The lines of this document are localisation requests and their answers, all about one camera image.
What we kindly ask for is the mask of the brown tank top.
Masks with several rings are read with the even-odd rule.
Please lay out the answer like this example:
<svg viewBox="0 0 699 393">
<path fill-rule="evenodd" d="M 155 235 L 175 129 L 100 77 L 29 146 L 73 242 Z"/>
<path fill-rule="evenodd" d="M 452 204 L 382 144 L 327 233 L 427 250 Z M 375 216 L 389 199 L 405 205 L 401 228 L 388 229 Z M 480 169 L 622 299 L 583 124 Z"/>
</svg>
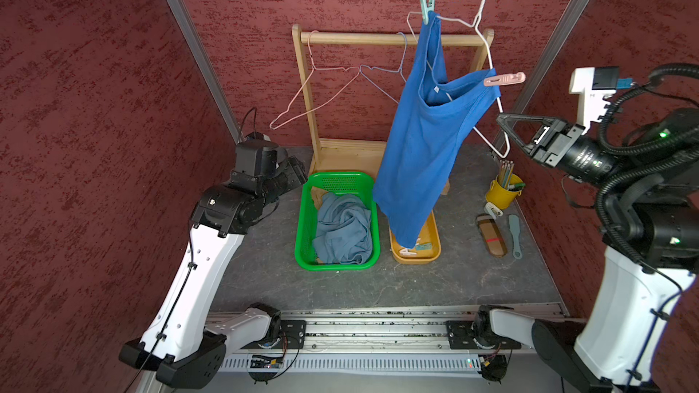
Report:
<svg viewBox="0 0 699 393">
<path fill-rule="evenodd" d="M 328 191 L 319 187 L 311 188 L 311 199 L 315 209 L 320 210 Z"/>
</svg>

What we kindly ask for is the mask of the grey-blue tank top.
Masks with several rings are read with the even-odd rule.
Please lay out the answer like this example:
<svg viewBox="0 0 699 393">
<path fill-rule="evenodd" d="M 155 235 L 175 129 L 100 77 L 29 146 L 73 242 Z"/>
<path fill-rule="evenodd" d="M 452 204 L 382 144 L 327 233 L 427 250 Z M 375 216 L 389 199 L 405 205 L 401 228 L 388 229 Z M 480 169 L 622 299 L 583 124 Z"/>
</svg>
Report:
<svg viewBox="0 0 699 393">
<path fill-rule="evenodd" d="M 312 240 L 318 262 L 358 266 L 373 253 L 371 211 L 354 195 L 321 193 L 316 235 Z"/>
</svg>

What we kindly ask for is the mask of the pink wire hanger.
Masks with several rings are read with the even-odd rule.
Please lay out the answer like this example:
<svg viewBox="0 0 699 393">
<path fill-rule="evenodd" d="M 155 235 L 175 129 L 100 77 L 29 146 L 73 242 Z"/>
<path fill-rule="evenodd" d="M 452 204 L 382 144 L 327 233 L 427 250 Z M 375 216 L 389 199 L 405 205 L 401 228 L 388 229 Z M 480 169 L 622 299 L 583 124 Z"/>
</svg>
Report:
<svg viewBox="0 0 699 393">
<path fill-rule="evenodd" d="M 295 47 L 298 53 L 301 54 L 302 60 L 305 65 L 305 72 L 300 72 L 300 87 L 291 97 L 287 105 L 283 107 L 280 114 L 276 115 L 271 122 L 269 122 L 269 127 L 273 131 L 280 130 L 292 123 L 297 123 L 302 119 L 309 121 L 312 127 L 317 125 L 315 120 L 316 114 L 327 107 L 328 105 L 335 102 L 340 95 L 353 84 L 360 75 L 360 69 L 357 65 L 350 65 L 346 67 L 345 65 L 319 65 L 315 58 L 315 51 L 311 43 L 311 38 L 318 35 L 318 31 L 311 31 L 309 33 L 308 39 L 303 40 L 303 31 L 300 30 L 298 33 L 299 45 Z M 347 80 L 342 83 L 332 94 L 326 97 L 325 100 L 317 102 L 315 100 L 316 96 L 316 86 L 320 83 L 322 78 L 328 77 L 344 76 Z"/>
</svg>

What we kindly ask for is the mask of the royal blue tank top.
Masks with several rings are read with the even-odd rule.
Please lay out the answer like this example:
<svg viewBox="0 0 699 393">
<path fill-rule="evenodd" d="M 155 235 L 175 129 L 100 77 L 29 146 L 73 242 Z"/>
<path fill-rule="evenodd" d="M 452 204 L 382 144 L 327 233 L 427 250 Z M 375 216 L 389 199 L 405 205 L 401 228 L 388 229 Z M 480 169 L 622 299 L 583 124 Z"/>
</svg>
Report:
<svg viewBox="0 0 699 393">
<path fill-rule="evenodd" d="M 493 69 L 449 79 L 442 20 L 435 12 L 420 29 L 375 180 L 373 199 L 401 247 L 413 247 L 453 170 L 464 139 L 500 97 L 484 81 Z"/>
</svg>

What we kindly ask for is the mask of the white clothespin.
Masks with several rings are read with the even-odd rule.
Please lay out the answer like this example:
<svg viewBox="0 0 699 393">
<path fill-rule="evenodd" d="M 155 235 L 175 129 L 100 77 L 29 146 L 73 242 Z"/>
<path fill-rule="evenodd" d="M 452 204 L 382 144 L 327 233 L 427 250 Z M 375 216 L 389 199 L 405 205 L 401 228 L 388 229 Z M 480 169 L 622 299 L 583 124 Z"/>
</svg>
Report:
<svg viewBox="0 0 699 393">
<path fill-rule="evenodd" d="M 419 253 L 413 249 L 401 249 L 399 251 L 399 255 L 402 258 L 417 258 Z"/>
</svg>

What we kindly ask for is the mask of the blue wire hanger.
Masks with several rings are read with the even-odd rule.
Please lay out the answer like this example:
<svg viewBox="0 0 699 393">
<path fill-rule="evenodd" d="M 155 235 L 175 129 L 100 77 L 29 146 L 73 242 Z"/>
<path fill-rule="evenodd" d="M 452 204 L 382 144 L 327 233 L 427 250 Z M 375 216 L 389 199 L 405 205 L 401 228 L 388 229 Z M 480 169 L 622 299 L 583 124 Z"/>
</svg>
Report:
<svg viewBox="0 0 699 393">
<path fill-rule="evenodd" d="M 383 89 L 381 86 L 379 86 L 376 82 L 374 82 L 374 81 L 366 74 L 366 71 L 379 71 L 379 72 L 382 72 L 382 73 L 387 73 L 387 74 L 391 74 L 391 75 L 396 75 L 396 76 L 399 76 L 399 77 L 402 79 L 403 83 L 406 83 L 406 82 L 407 82 L 407 78 L 404 76 L 403 67 L 404 67 L 405 58 L 406 58 L 406 54 L 407 54 L 408 38 L 407 38 L 406 34 L 404 34 L 404 33 L 402 33 L 402 32 L 398 32 L 398 35 L 400 35 L 400 36 L 402 37 L 402 39 L 403 39 L 403 50 L 402 50 L 402 57 L 400 58 L 400 63 L 399 63 L 399 65 L 398 65 L 397 68 L 395 68 L 395 69 L 389 69 L 389 68 L 386 68 L 386 67 L 378 67 L 377 65 L 375 65 L 375 66 L 373 65 L 373 66 L 372 66 L 372 65 L 364 65 L 364 64 L 361 64 L 361 65 L 358 66 L 359 74 L 360 74 L 363 78 L 365 78 L 373 87 L 375 87 L 376 89 L 378 89 L 378 91 L 380 91 L 382 94 L 384 94 L 384 96 L 387 96 L 387 97 L 389 98 L 389 100 L 391 100 L 392 102 L 394 102 L 396 105 L 399 105 L 399 104 L 400 104 L 400 101 L 399 101 L 398 99 L 394 98 L 389 92 L 387 92 L 386 90 L 384 90 L 384 89 Z"/>
</svg>

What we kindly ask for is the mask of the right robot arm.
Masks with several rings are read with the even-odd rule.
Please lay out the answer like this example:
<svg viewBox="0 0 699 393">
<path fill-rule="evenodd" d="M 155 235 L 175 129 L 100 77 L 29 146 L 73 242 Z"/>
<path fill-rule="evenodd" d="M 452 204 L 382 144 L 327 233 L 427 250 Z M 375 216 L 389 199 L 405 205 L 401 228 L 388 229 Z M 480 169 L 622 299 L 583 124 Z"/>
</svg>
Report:
<svg viewBox="0 0 699 393">
<path fill-rule="evenodd" d="M 655 392 L 652 361 L 676 303 L 698 275 L 698 105 L 635 129 L 620 145 L 608 128 L 626 102 L 655 95 L 668 76 L 697 78 L 694 64 L 653 69 L 643 84 L 622 90 L 617 67 L 573 72 L 578 120 L 501 114 L 502 130 L 536 123 L 526 156 L 596 189 L 593 210 L 605 244 L 604 277 L 586 322 L 549 321 L 500 306 L 483 306 L 471 339 L 500 355 L 504 340 L 533 349 L 562 380 L 582 392 Z"/>
</svg>

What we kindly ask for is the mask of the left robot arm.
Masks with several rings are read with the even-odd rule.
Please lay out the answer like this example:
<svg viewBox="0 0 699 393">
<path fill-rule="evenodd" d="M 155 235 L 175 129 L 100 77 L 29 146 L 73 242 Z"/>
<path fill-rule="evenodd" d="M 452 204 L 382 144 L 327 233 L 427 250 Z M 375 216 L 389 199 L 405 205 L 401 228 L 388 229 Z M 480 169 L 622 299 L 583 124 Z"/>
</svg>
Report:
<svg viewBox="0 0 699 393">
<path fill-rule="evenodd" d="M 265 304 L 218 327 L 207 318 L 249 230 L 267 218 L 266 207 L 307 180 L 300 160 L 267 136 L 250 133 L 238 143 L 229 181 L 207 189 L 193 210 L 184 258 L 163 304 L 143 335 L 123 346 L 120 361 L 171 389 L 202 389 L 232 352 L 256 342 L 286 346 L 280 313 Z"/>
</svg>

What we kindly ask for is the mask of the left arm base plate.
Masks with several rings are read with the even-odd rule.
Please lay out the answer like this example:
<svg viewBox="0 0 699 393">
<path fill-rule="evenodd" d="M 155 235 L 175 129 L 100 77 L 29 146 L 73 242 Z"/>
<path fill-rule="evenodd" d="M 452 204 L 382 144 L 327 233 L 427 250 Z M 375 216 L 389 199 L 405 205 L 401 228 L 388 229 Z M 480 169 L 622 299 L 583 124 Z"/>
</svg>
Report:
<svg viewBox="0 0 699 393">
<path fill-rule="evenodd" d="M 302 349 L 305 343 L 306 320 L 283 319 L 269 338 L 249 343 L 244 349 L 274 350 Z"/>
</svg>

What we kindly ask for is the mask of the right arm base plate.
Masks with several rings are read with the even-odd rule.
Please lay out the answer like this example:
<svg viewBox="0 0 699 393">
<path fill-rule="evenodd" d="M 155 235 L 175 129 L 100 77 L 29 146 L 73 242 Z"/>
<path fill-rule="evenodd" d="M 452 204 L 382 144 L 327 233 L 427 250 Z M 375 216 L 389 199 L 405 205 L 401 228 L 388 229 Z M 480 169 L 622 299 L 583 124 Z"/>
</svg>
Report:
<svg viewBox="0 0 699 393">
<path fill-rule="evenodd" d="M 480 332 L 473 321 L 449 320 L 445 322 L 446 337 L 451 350 L 474 350 L 495 353 L 500 350 L 521 349 L 522 344 L 509 338 Z"/>
</svg>

